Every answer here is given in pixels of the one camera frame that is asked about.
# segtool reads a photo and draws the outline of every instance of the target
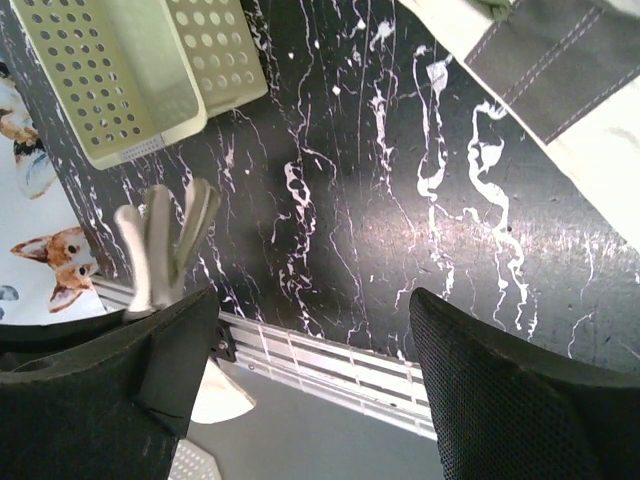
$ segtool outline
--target corgi illustration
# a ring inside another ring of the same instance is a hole
[[[85,290],[93,289],[89,276],[98,270],[82,228],[73,227],[55,235],[20,243],[11,253],[49,265],[56,276],[56,286],[49,300],[49,312],[64,310]]]
[[[56,180],[56,172],[2,58],[0,58],[0,134],[13,140],[13,156],[20,190],[28,198],[38,198]]]

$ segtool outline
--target black marble surface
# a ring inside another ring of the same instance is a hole
[[[130,278],[115,209],[156,183],[180,207],[204,176],[223,205],[188,282],[215,283],[228,312],[415,360],[408,299],[423,286],[549,350],[640,372],[638,253],[408,10],[243,5],[269,94],[107,171],[80,154],[0,7],[10,67],[108,277]]]

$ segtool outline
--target gray floor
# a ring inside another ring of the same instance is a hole
[[[230,366],[258,402],[189,439],[213,454],[224,480],[442,479],[435,442]]]

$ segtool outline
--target light green plastic basket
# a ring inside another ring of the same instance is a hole
[[[166,0],[209,117],[267,93],[240,0]]]
[[[135,160],[267,92],[240,0],[11,0],[92,165]]]
[[[96,168],[204,128],[204,102],[165,0],[11,2]]]

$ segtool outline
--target silver clip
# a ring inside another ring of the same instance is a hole
[[[203,178],[194,178],[186,191],[185,222],[175,248],[171,241],[171,197],[164,185],[147,191],[144,219],[133,205],[115,213],[131,261],[134,296],[125,320],[162,310],[184,296],[186,267],[213,223],[220,207],[218,192]]]

